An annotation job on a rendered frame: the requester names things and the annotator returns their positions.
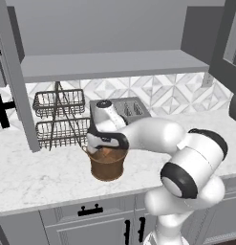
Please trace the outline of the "grey drawer front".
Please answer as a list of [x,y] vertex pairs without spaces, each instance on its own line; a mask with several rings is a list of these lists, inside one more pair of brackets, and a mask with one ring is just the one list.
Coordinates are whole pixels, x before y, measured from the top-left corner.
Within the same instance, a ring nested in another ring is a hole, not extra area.
[[[95,207],[95,204],[98,204],[100,207],[103,208],[102,213],[96,213],[86,216],[77,215],[77,212],[81,210],[82,206],[84,206],[86,210],[89,210],[93,209]],[[43,224],[46,227],[49,227],[52,225],[63,224],[70,221],[80,221],[93,217],[101,217],[108,214],[131,212],[134,209],[134,206],[135,196],[128,195],[46,209],[41,211],[40,214],[43,220]]]

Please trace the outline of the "grey base cabinet door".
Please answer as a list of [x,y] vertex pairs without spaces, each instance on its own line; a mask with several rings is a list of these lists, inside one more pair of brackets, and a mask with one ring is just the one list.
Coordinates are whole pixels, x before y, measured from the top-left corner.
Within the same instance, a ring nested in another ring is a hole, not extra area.
[[125,220],[132,218],[124,215],[108,215],[100,218],[71,221],[46,228],[50,245],[125,245]]
[[145,217],[145,227],[144,227],[144,235],[143,235],[143,241],[144,239],[154,231],[156,226],[156,219],[157,217],[154,215],[151,215],[147,209],[144,206],[144,201],[141,199],[136,200],[136,206],[135,206],[135,218],[134,218],[134,232],[133,232],[133,245],[142,245],[143,241],[139,243],[139,218]]

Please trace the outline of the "grey base cabinet run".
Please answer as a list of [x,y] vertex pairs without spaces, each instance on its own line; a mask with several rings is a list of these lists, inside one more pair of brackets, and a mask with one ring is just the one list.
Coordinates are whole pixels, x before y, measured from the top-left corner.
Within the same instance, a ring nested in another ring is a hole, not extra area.
[[223,178],[225,197],[216,206],[193,212],[182,226],[190,245],[217,245],[236,239],[236,176]]

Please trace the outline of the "dark rounded appliance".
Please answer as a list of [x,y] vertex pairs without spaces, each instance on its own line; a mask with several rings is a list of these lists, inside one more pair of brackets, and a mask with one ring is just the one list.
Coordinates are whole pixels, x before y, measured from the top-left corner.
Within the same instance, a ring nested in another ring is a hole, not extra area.
[[231,119],[236,122],[236,95],[232,96],[232,99],[229,104],[228,115]]

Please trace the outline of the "brown woven basket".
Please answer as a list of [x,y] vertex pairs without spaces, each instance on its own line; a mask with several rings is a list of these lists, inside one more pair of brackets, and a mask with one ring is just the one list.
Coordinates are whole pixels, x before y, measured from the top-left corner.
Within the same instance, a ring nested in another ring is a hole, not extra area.
[[85,149],[85,152],[91,162],[91,173],[98,180],[114,181],[122,175],[127,149],[102,147],[95,153],[91,153],[88,149]]

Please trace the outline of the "grey toaster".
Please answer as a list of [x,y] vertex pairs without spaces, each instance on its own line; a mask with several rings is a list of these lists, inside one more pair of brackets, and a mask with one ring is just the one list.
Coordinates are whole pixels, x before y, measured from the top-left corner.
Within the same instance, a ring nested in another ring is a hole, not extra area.
[[109,122],[116,127],[150,117],[150,113],[138,97],[91,100],[90,115],[92,123]]

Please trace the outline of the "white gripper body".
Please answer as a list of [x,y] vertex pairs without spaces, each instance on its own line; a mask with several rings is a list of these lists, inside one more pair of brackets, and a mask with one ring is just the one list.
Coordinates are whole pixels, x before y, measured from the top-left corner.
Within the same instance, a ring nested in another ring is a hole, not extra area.
[[87,149],[91,154],[96,153],[99,146],[103,146],[102,140],[91,133],[87,134],[87,142]]

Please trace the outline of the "grey wall socket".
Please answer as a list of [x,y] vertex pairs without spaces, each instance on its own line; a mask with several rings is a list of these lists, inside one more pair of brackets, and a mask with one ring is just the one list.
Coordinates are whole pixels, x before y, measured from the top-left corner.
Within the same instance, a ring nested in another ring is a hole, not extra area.
[[210,87],[213,84],[213,79],[214,77],[211,76],[209,73],[204,74],[203,82],[202,82],[202,87]]

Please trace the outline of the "grey glazed wall cabinet door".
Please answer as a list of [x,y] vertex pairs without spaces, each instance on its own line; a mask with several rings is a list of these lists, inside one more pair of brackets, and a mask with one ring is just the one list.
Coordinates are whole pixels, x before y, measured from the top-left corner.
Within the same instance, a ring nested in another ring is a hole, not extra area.
[[225,0],[209,74],[236,95],[236,0]]

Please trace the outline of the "grey base cabinet panel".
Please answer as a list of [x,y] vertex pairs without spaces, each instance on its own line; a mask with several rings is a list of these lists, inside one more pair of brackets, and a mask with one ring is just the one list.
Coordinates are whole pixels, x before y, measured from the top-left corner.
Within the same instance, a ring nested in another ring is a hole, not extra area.
[[50,245],[39,211],[2,212],[0,225],[10,245]]

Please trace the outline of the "grey wall cabinet body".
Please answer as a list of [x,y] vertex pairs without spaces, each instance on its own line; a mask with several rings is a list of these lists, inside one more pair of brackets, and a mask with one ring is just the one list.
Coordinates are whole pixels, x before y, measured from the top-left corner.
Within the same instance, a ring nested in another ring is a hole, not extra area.
[[205,72],[225,0],[5,0],[26,82]]

